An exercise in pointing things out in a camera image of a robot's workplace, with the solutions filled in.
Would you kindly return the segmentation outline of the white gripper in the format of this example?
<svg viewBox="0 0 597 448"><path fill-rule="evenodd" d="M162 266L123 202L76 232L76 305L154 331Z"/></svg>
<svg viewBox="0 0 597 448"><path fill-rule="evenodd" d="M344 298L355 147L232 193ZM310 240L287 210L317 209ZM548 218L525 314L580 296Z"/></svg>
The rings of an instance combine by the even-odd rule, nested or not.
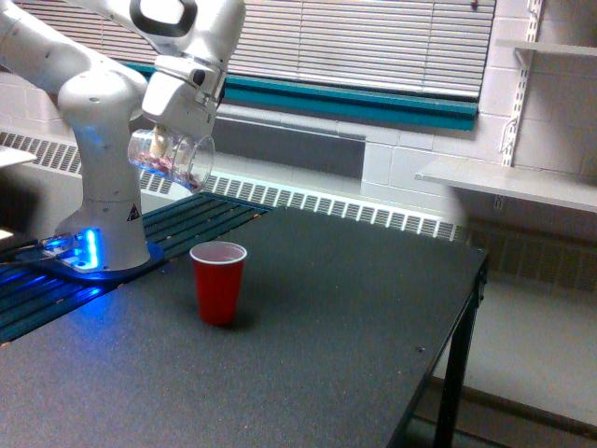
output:
<svg viewBox="0 0 597 448"><path fill-rule="evenodd" d="M154 68L142 111L155 124L151 154L163 157L171 145L170 132L194 139L213 132L226 67L193 57L160 55Z"/></svg>

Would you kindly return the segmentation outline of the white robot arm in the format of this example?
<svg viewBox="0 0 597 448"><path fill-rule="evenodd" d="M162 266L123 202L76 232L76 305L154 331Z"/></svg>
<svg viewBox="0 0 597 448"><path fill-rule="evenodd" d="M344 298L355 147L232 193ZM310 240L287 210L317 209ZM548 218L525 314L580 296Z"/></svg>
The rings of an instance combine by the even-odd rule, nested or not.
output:
<svg viewBox="0 0 597 448"><path fill-rule="evenodd" d="M77 247L66 265L83 273L128 271L150 259L141 218L140 169L190 189L201 153L213 155L216 112L245 18L242 1L87 1L157 52L135 70L1 5L1 64L53 94L76 138L81 206L59 226Z"/></svg>

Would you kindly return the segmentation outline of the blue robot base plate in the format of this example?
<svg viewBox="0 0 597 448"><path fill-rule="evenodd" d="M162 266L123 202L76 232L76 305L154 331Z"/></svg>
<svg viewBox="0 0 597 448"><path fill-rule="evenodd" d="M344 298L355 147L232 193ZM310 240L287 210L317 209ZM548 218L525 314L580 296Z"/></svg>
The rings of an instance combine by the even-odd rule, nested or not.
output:
<svg viewBox="0 0 597 448"><path fill-rule="evenodd" d="M147 243L150 258L144 264L121 271L82 271L67 266L61 260L44 259L39 250L21 253L16 256L17 262L22 262L32 269L40 270L44 273L51 273L57 277L67 280L73 280L79 283L126 283L164 263L164 251L157 244Z"/></svg>

